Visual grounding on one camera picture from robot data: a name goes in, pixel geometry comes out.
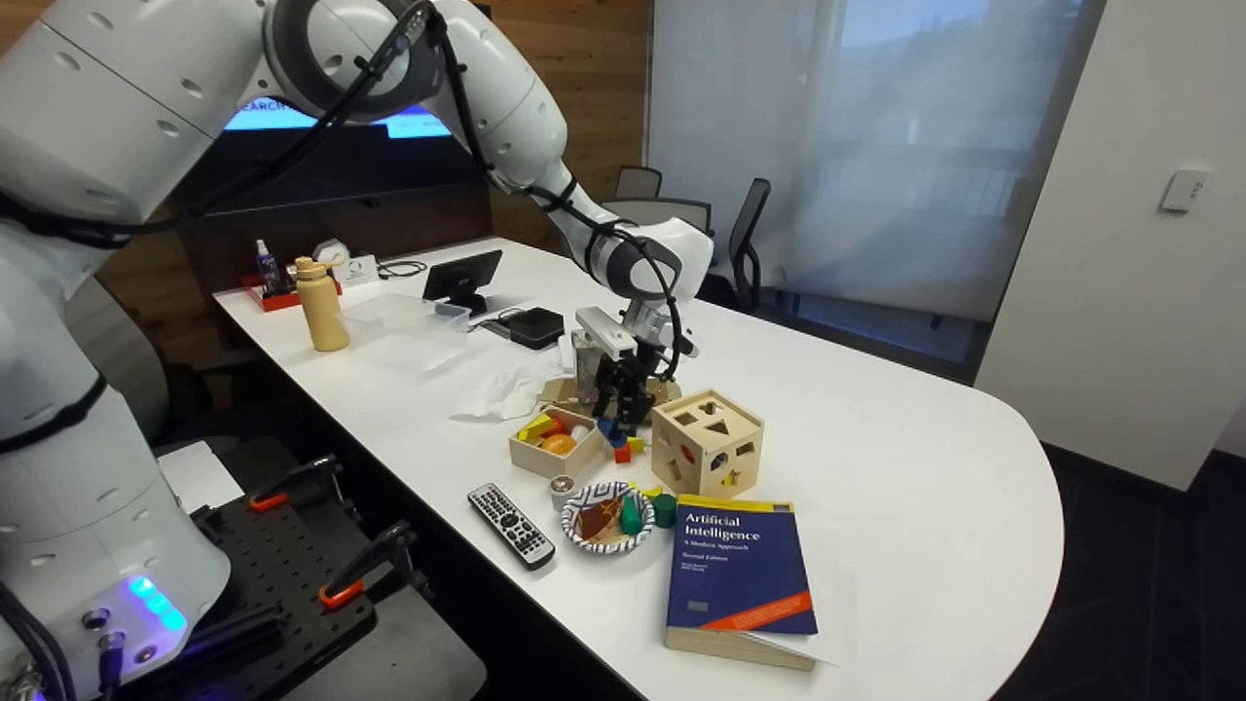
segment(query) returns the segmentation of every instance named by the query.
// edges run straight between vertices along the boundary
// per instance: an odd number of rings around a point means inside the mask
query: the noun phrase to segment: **white tissue paper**
[[[522,366],[511,372],[485,377],[464,392],[451,420],[505,422],[526,417],[537,408],[537,398],[551,380],[562,374],[557,365]]]

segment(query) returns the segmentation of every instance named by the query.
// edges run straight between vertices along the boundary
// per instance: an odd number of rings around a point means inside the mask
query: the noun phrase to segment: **patterned bowl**
[[[640,522],[643,524],[640,527],[640,533],[630,538],[616,540],[614,543],[592,543],[581,538],[577,528],[579,525],[581,509],[589,508],[601,502],[609,502],[616,497],[634,501],[637,509],[640,512]],[[568,497],[567,503],[562,507],[563,535],[574,543],[576,548],[589,553],[597,553],[599,555],[613,555],[616,553],[629,553],[634,550],[637,545],[644,543],[645,538],[649,538],[649,534],[653,532],[653,504],[650,504],[643,494],[628,487],[625,482],[603,482],[599,484],[591,484]]]

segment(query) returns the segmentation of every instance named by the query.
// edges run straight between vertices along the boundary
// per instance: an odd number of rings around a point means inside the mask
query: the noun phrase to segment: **book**
[[[812,670],[775,642],[817,634],[792,506],[685,494],[675,518],[667,647]]]

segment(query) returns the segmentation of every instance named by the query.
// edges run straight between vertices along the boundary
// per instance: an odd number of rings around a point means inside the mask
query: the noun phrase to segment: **white table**
[[[579,306],[623,305],[571,260],[502,239],[414,256],[437,263],[495,248],[505,255],[486,293],[558,310],[568,326]],[[368,286],[419,295],[425,276]],[[348,289],[343,304],[375,294]],[[447,418],[481,376],[548,357],[472,332],[464,357],[421,376],[369,362],[358,349],[316,354],[298,308],[265,314],[243,291],[216,298],[364,448],[650,699],[989,699],[1029,649],[1055,593],[1060,498],[1017,412],[697,300],[682,310],[704,350],[680,365],[680,386],[713,387],[766,421],[760,482],[744,498],[794,502],[804,548],[837,550],[842,599],[834,611],[815,609],[822,630],[840,631],[846,647],[841,666],[811,674],[667,650],[669,532],[625,557],[576,550],[559,534],[547,481],[510,462],[506,438],[522,422]],[[591,481],[614,477],[654,482],[645,459],[603,467]],[[551,565],[525,570],[471,510],[466,494],[487,482],[556,540]]]

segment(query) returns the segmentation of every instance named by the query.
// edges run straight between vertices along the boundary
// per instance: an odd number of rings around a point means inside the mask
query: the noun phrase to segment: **orange stripe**
[[[756,609],[749,609],[748,611],[740,611],[734,616],[710,621],[703,625],[701,630],[754,630],[766,624],[786,619],[787,616],[794,616],[801,611],[809,611],[812,608],[814,600],[809,596],[809,593],[801,591],[795,596],[763,604]]]

